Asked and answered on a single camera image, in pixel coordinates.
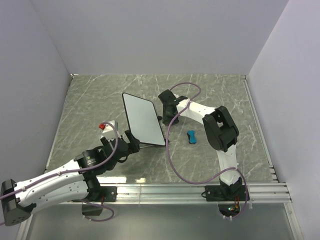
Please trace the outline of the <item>black-framed small whiteboard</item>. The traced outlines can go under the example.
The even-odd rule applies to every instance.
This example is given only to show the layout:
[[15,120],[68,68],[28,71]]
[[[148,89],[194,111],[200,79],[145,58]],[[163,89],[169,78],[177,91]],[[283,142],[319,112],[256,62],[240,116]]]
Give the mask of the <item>black-framed small whiteboard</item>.
[[165,137],[152,101],[129,93],[123,93],[122,100],[133,137],[142,144],[165,146]]

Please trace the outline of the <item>blue whiteboard eraser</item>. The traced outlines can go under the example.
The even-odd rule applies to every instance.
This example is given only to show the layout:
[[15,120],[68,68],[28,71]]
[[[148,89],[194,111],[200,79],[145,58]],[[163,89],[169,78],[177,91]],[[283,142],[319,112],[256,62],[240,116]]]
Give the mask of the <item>blue whiteboard eraser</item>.
[[187,137],[188,137],[188,143],[189,144],[196,144],[197,143],[197,139],[196,139],[194,130],[188,130],[187,131]]

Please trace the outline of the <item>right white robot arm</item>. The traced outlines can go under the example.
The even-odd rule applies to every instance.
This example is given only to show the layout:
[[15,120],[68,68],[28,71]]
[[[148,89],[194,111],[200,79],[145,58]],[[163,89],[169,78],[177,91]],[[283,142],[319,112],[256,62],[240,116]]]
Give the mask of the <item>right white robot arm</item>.
[[171,127],[179,122],[178,117],[192,119],[204,126],[209,145],[216,150],[221,174],[215,190],[206,189],[208,199],[218,202],[232,201],[242,194],[243,181],[238,172],[236,144],[239,130],[224,106],[209,107],[196,103],[186,96],[175,96],[169,89],[162,92],[160,99],[163,111],[162,122]]

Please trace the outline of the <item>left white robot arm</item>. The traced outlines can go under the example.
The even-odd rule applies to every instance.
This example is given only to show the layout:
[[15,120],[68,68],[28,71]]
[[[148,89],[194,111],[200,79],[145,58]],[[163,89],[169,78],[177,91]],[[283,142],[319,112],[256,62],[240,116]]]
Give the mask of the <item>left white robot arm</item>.
[[103,136],[100,146],[85,150],[63,166],[38,177],[4,181],[0,191],[3,224],[17,225],[34,213],[63,202],[107,200],[107,191],[97,177],[140,150],[140,141],[129,130],[125,134],[128,142],[122,136],[112,140]]

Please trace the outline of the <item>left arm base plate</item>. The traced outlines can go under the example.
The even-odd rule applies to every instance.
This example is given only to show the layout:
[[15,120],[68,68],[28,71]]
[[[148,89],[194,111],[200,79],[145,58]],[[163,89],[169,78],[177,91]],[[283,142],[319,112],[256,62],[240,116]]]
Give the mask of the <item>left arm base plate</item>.
[[115,202],[117,198],[116,186],[100,186],[98,188],[89,189],[88,195],[85,197],[90,202]]

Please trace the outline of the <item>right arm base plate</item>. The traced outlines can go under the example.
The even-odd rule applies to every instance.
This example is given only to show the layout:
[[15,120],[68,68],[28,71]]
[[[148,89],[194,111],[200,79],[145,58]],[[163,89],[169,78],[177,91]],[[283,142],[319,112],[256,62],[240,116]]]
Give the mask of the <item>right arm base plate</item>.
[[250,199],[244,185],[206,185],[201,196],[205,198],[207,202],[241,202]]

